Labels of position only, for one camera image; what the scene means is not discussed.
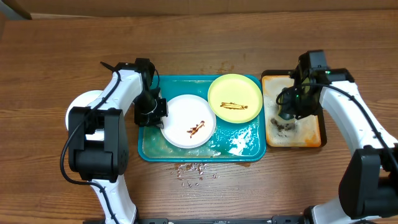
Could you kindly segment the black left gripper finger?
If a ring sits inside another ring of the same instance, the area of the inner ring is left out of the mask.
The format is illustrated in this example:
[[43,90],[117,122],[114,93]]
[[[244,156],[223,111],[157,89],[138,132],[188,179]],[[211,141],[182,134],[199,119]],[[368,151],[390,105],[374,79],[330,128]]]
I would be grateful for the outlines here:
[[159,87],[154,89],[154,97],[156,102],[156,108],[154,113],[157,117],[163,118],[168,116],[167,100],[161,96],[161,90]]
[[134,108],[134,122],[140,127],[154,126],[160,129],[164,128],[163,118],[155,115],[154,110],[144,113],[140,108]]

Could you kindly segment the green yellow sponge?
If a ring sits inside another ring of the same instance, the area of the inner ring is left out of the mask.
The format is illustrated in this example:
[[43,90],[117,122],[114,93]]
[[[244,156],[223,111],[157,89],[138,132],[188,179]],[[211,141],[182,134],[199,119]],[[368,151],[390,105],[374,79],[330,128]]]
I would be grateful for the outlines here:
[[282,118],[283,120],[286,120],[286,121],[295,118],[295,115],[294,115],[294,114],[290,114],[290,113],[285,112],[285,111],[280,111],[280,112],[278,113],[278,116],[279,116],[280,118]]

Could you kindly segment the white plate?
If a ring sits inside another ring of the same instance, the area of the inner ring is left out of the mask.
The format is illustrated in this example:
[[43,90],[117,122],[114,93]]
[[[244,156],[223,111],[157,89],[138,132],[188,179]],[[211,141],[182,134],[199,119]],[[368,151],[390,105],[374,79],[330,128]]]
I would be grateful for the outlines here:
[[216,115],[200,96],[180,95],[167,102],[164,138],[174,146],[192,149],[204,145],[216,129]]
[[[74,106],[78,106],[78,107],[86,107],[86,106],[88,106],[92,101],[97,99],[97,97],[99,97],[100,94],[102,94],[102,92],[103,92],[102,90],[87,91],[87,92],[79,95],[77,98],[75,98],[72,101],[72,103],[68,107],[66,115],[65,115],[65,126],[66,126],[66,129],[68,129],[68,115],[69,115],[70,110]],[[90,140],[90,141],[103,141],[104,140],[104,131],[97,129],[94,134],[87,134],[86,135],[86,139]]]

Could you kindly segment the white plate front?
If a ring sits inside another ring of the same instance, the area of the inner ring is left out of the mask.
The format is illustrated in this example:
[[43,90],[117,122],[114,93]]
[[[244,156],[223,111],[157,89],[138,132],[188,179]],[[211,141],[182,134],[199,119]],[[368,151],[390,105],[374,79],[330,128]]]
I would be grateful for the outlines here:
[[[97,99],[97,97],[99,97],[100,94],[102,94],[102,92],[103,92],[102,90],[87,91],[87,92],[79,95],[77,98],[75,98],[72,101],[72,103],[68,107],[66,115],[65,115],[65,126],[66,126],[66,129],[68,129],[68,115],[69,115],[70,110],[74,106],[78,106],[78,107],[86,107],[86,106],[88,106],[92,101]],[[103,141],[104,140],[104,131],[97,129],[94,134],[87,134],[86,135],[86,139],[90,140],[90,141]]]

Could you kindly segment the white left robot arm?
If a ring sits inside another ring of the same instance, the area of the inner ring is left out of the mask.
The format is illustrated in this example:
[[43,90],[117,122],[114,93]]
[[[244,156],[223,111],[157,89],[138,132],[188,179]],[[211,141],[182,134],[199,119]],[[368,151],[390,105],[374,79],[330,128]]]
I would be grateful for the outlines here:
[[103,91],[83,106],[72,103],[66,114],[68,139],[60,156],[63,178],[75,185],[89,185],[103,208],[103,223],[137,223],[137,208],[127,189],[124,173],[129,160],[125,115],[134,108],[139,127],[164,128],[167,101],[160,87],[152,87],[159,78],[148,58],[116,66],[102,64],[112,78]]

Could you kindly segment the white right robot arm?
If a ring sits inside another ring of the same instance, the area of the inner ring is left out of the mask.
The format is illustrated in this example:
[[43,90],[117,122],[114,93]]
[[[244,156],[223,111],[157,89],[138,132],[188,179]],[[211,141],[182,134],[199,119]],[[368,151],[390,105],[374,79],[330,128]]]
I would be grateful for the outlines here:
[[330,114],[351,152],[337,198],[306,209],[299,223],[363,223],[397,214],[397,139],[366,106],[344,68],[266,70],[266,141],[272,147],[320,147],[320,117]]

